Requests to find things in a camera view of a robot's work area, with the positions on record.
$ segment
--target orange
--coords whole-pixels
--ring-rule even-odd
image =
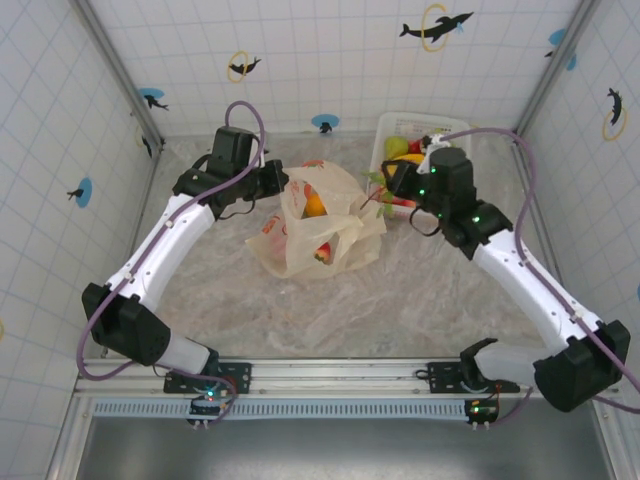
[[[319,217],[327,214],[322,200],[320,200],[320,195],[317,193],[309,195],[307,205],[304,207],[304,213],[306,213],[308,217]]]

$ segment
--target grid pattern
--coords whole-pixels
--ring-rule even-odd
[[[604,320],[627,326],[636,339],[628,364],[640,374],[640,3],[603,2],[577,54],[577,68],[561,77],[530,135],[541,164],[538,200],[567,287]],[[614,141],[602,132],[609,88],[626,114],[606,136],[628,117]],[[638,405],[628,387],[627,403]]]
[[[0,6],[0,478],[43,478],[86,317],[128,253],[151,161],[66,0]],[[93,181],[88,206],[67,191]]]
[[[386,111],[415,111],[513,127],[578,0],[447,0],[447,15],[473,12],[446,46],[426,52],[418,0],[104,0],[101,22],[165,136],[211,134],[226,106],[248,100],[270,131],[315,130],[321,113],[342,130],[374,130]],[[431,8],[425,27],[444,15]],[[443,42],[440,39],[435,47]],[[238,50],[261,59],[239,83],[227,78]],[[242,57],[235,60],[239,65]],[[234,122],[251,126],[238,112]]]

